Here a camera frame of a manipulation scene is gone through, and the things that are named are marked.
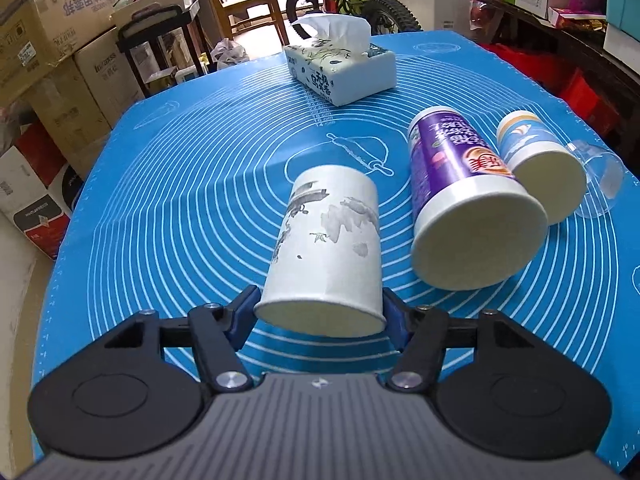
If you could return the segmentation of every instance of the tissue box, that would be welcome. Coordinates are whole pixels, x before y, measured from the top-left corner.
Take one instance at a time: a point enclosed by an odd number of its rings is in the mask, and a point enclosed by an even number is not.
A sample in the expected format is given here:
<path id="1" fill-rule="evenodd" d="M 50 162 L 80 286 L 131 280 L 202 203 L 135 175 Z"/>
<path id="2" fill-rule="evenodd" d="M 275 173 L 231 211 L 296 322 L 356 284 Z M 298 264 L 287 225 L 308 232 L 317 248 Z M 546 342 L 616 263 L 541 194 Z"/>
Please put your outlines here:
<path id="1" fill-rule="evenodd" d="M 396 86 L 396 54 L 374 44 L 354 55 L 331 40 L 310 38 L 284 47 L 291 75 L 335 106 Z"/>

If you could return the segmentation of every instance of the clear plastic cup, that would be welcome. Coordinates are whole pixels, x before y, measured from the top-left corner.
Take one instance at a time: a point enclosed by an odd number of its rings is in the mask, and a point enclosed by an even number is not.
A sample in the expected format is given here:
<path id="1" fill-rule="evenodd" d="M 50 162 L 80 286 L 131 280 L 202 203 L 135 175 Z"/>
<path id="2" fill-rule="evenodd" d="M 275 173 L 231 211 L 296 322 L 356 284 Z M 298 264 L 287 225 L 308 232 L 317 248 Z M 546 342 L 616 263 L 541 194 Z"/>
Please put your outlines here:
<path id="1" fill-rule="evenodd" d="M 616 204 L 625 165 L 615 153 L 583 140 L 574 140 L 567 148 L 581 161 L 587 174 L 587 192 L 575 211 L 583 218 L 597 218 Z"/>

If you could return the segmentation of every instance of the wooden chair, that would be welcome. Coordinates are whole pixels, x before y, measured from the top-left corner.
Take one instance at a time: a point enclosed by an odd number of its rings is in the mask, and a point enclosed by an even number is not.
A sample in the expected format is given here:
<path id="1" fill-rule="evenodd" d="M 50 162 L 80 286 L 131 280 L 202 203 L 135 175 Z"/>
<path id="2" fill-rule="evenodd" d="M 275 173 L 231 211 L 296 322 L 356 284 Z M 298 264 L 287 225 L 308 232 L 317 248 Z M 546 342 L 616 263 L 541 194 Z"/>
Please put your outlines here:
<path id="1" fill-rule="evenodd" d="M 280 43 L 283 45 L 289 44 L 289 38 L 287 37 L 287 31 L 284 26 L 284 20 L 282 19 L 282 12 L 280 11 L 278 0 L 229 0 L 228 2 L 223 2 L 222 0 L 209 1 L 211 3 L 211 8 L 214 11 L 214 14 L 216 15 L 216 21 L 218 22 L 218 26 L 220 27 L 220 32 L 225 38 L 229 38 L 230 40 L 232 40 L 235 34 L 241 34 L 242 32 L 254 30 L 254 28 L 275 25 L 278 32 L 278 37 L 280 38 Z M 252 7 L 257 7 L 260 5 L 267 5 L 269 7 L 269 14 L 258 16 L 257 18 L 252 18 L 250 20 L 242 20 L 235 25 L 231 25 L 229 16 L 235 14 L 236 12 L 245 12 L 247 9 L 251 9 Z M 257 23 L 255 25 L 243 27 L 241 30 L 238 30 L 238 27 L 244 25 L 245 23 L 263 20 L 269 17 L 271 19 L 267 22 Z"/>

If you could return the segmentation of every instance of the white paper cup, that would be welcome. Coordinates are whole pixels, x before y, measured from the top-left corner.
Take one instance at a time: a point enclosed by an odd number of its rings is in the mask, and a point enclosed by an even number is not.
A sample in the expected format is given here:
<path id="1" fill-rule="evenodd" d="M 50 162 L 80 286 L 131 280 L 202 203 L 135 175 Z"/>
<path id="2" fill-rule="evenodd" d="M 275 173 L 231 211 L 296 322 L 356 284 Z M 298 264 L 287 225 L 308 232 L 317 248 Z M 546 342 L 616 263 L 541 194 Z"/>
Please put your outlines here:
<path id="1" fill-rule="evenodd" d="M 368 176 L 317 166 L 296 179 L 255 315 L 311 335 L 384 330 L 378 192 Z"/>
<path id="2" fill-rule="evenodd" d="M 576 210 L 587 191 L 584 168 L 536 114 L 526 110 L 508 114 L 496 137 L 500 156 L 545 208 L 549 225 Z"/>
<path id="3" fill-rule="evenodd" d="M 457 111 L 431 107 L 409 126 L 418 277 L 445 290 L 495 285 L 546 236 L 540 202 Z"/>

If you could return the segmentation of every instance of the silver screw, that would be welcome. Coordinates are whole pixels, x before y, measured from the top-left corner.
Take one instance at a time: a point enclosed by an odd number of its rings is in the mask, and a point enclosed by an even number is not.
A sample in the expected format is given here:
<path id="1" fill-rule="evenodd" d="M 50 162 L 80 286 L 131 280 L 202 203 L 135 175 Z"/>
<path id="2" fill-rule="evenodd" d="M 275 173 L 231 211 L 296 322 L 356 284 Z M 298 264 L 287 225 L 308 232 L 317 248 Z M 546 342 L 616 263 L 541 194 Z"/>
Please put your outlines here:
<path id="1" fill-rule="evenodd" d="M 227 390 L 233 390 L 234 388 L 244 386 L 248 380 L 248 377 L 240 372 L 223 372 L 216 377 L 216 382 L 219 386 L 222 386 Z"/>
<path id="2" fill-rule="evenodd" d="M 422 377 L 415 372 L 400 372 L 391 377 L 391 382 L 398 388 L 408 390 L 422 383 Z"/>

